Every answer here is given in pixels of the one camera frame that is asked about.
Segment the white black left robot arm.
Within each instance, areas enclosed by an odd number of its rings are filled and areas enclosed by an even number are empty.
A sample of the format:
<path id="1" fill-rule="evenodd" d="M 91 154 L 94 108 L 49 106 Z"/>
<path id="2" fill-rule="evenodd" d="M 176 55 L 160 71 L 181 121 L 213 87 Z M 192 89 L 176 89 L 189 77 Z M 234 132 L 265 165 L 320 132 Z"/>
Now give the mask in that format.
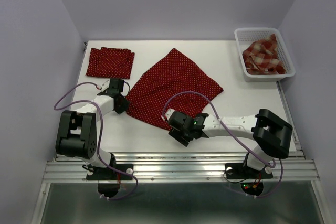
<path id="1" fill-rule="evenodd" d="M 59 103 L 76 88 L 90 84 L 99 90 L 93 100 L 79 100 L 59 107 Z M 125 80 L 110 79 L 98 85 L 83 82 L 63 95 L 54 105 L 61 111 L 55 150 L 59 155 L 75 157 L 87 163 L 86 171 L 98 172 L 106 179 L 113 178 L 118 170 L 114 154 L 104 151 L 101 145 L 103 116 L 115 112 L 120 115 L 127 111 L 130 101 L 123 96 Z"/>

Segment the red polka dot skirt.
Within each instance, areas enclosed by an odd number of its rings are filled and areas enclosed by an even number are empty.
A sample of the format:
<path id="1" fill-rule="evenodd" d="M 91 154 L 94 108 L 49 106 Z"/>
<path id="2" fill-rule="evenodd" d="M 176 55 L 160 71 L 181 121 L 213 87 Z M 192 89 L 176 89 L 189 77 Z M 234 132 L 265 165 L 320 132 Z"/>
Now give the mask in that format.
<path id="1" fill-rule="evenodd" d="M 169 130 L 161 118 L 165 104 L 175 97 L 167 109 L 181 111 L 195 117 L 208 105 L 201 93 L 213 100 L 224 89 L 210 78 L 195 62 L 173 48 L 164 58 L 146 71 L 127 95 L 130 106 L 127 115 L 158 128 Z"/>
<path id="2" fill-rule="evenodd" d="M 125 48 L 91 48 L 87 77 L 130 79 L 135 53 Z"/>

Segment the red plaid skirt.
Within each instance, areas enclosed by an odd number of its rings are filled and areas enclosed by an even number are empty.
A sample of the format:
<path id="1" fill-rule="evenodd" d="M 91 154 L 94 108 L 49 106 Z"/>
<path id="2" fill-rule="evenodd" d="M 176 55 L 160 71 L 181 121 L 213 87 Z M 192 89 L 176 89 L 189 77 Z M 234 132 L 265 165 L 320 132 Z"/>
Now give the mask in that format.
<path id="1" fill-rule="evenodd" d="M 278 57 L 276 34 L 253 42 L 242 53 L 246 70 L 251 75 L 285 74 L 283 62 Z"/>

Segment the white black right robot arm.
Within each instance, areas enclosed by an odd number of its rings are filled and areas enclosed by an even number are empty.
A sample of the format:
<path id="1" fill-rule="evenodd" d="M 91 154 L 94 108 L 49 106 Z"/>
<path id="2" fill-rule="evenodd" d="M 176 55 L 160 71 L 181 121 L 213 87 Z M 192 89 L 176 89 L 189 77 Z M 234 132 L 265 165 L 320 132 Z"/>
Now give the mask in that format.
<path id="1" fill-rule="evenodd" d="M 200 113 L 191 117 L 169 109 L 164 118 L 171 127 L 169 135 L 184 146 L 199 138 L 233 137 L 247 154 L 238 170 L 248 177 L 262 171 L 273 159 L 289 156 L 293 127 L 267 109 L 256 115 L 223 117 Z"/>

